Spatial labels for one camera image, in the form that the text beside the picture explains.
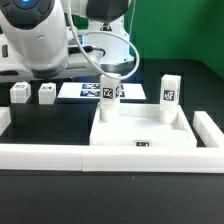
black and white tag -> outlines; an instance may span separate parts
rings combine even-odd
[[[17,89],[24,89],[25,86],[24,85],[17,85],[17,86],[15,86],[15,88],[17,88]]]
[[[43,86],[42,89],[52,89],[51,86]]]
[[[80,93],[82,97],[100,97],[100,91],[82,90]]]
[[[112,88],[103,88],[103,98],[113,99],[114,90]]]
[[[98,83],[84,83],[82,89],[100,89],[100,84]]]
[[[175,91],[173,91],[173,90],[164,90],[163,100],[175,101]]]

small box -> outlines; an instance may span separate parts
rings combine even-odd
[[[38,91],[39,104],[54,104],[56,98],[56,84],[43,83]]]
[[[17,82],[10,89],[11,103],[26,103],[31,96],[31,87],[27,82]]]

white foam block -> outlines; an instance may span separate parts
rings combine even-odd
[[[180,94],[180,76],[164,75],[160,94],[160,122],[171,124],[177,116]]]
[[[56,84],[43,83],[38,91],[39,104],[54,104],[56,98]]]
[[[224,148],[224,135],[215,122],[205,112],[195,112],[193,126],[206,147]]]
[[[11,123],[9,107],[0,107],[0,136]]]
[[[26,103],[31,96],[31,87],[27,82],[17,82],[10,89],[11,103]]]

green background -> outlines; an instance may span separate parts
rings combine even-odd
[[[224,0],[137,0],[131,39],[142,58],[199,60],[224,79]]]

black table surface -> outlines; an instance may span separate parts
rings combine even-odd
[[[191,125],[194,111],[206,111],[224,131],[224,81],[203,63],[144,59],[128,82],[141,83],[145,103],[157,104],[164,74],[182,77],[180,105]],[[64,81],[71,80],[55,80],[57,92]],[[0,106],[12,117],[0,143],[88,145],[96,103],[38,105],[41,83],[31,82],[24,105],[10,104],[12,83],[0,84]],[[1,224],[221,224],[223,208],[223,174],[0,171]]]

